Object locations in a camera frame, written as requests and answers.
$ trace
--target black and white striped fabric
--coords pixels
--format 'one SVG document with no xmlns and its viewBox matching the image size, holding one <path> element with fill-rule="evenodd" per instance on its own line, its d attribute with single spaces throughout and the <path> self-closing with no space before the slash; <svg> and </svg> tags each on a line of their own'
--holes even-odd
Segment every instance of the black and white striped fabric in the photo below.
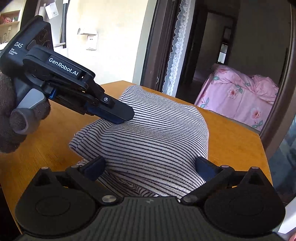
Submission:
<svg viewBox="0 0 296 241">
<path fill-rule="evenodd" d="M 119 125 L 100 119 L 76 133 L 69 146 L 84 158 L 79 165 L 103 156 L 99 181 L 120 196 L 181 198 L 201 186 L 194 160 L 207 158 L 209 131 L 198 110 L 137 85 L 119 100 L 134 118 Z"/>
</svg>

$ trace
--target glove finger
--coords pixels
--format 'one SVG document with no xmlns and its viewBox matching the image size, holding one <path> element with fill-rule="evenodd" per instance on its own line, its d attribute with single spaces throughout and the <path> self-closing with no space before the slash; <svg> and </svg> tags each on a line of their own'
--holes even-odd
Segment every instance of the glove finger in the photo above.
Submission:
<svg viewBox="0 0 296 241">
<path fill-rule="evenodd" d="M 2 153 L 14 152 L 19 146 L 20 143 L 10 143 L 4 138 L 0 137 L 0 152 Z"/>
<path fill-rule="evenodd" d="M 10 143 L 22 143 L 26 139 L 26 135 L 17 134 L 10 126 L 9 118 L 0 115 L 0 136 Z"/>
<path fill-rule="evenodd" d="M 20 131 L 26 128 L 26 121 L 24 117 L 18 112 L 13 112 L 11 114 L 9 123 L 13 130 Z"/>
<path fill-rule="evenodd" d="M 15 98 L 11 79 L 0 73 L 0 115 L 10 115 L 15 108 Z"/>
<path fill-rule="evenodd" d="M 50 103 L 48 100 L 38 104 L 34 108 L 34 114 L 37 120 L 45 119 L 49 115 L 49 113 L 50 113 Z"/>
</svg>

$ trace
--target label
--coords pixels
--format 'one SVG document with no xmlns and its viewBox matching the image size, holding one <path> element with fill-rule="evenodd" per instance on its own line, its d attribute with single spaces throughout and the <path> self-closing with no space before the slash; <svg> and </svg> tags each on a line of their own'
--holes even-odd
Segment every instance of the label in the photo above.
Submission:
<svg viewBox="0 0 296 241">
<path fill-rule="evenodd" d="M 15 51 L 14 48 L 11 48 L 11 50 L 9 50 L 8 54 L 15 55 L 15 54 L 17 54 L 17 52 Z"/>
<path fill-rule="evenodd" d="M 64 62 L 63 60 L 51 55 L 47 60 L 47 63 L 56 67 L 57 69 L 63 71 L 66 74 L 74 77 L 75 79 L 79 79 L 81 70 L 74 67 L 73 65 Z"/>
<path fill-rule="evenodd" d="M 52 19 L 55 16 L 59 15 L 59 12 L 57 11 L 57 5 L 55 2 L 51 3 L 50 5 L 45 7 L 48 19 Z"/>
<path fill-rule="evenodd" d="M 15 42 L 15 47 L 21 48 L 24 44 L 20 42 Z"/>
</svg>

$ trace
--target shelf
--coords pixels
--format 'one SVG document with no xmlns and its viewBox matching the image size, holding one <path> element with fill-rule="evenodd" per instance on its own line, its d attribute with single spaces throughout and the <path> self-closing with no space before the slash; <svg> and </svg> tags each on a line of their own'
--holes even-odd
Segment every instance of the shelf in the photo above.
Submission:
<svg viewBox="0 0 296 241">
<path fill-rule="evenodd" d="M 0 14 L 0 24 L 5 24 L 3 23 L 4 22 L 4 19 L 5 18 L 10 18 L 11 20 L 13 18 L 15 18 L 16 20 L 18 20 L 19 18 L 19 14 L 20 14 L 20 10 L 16 10 L 16 11 L 11 11 L 11 12 L 2 12 Z"/>
<path fill-rule="evenodd" d="M 17 24 L 19 24 L 19 21 L 14 21 L 11 23 L 3 23 L 3 24 L 0 24 L 0 28 L 3 26 L 13 26 L 13 25 L 17 25 Z"/>
</svg>

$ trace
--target white curtain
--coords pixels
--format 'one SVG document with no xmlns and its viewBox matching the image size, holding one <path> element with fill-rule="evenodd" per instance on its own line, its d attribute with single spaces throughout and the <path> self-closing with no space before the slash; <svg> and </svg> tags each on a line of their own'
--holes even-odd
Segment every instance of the white curtain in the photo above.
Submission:
<svg viewBox="0 0 296 241">
<path fill-rule="evenodd" d="M 163 93 L 167 95 L 172 95 L 177 73 L 178 71 L 182 70 L 182 66 L 179 66 L 179 62 L 182 56 L 183 42 L 189 18 L 190 5 L 191 0 L 182 0 L 180 4 L 180 12 L 178 14 L 175 36 L 172 44 L 172 52 L 170 53 L 167 74 L 163 84 Z"/>
</svg>

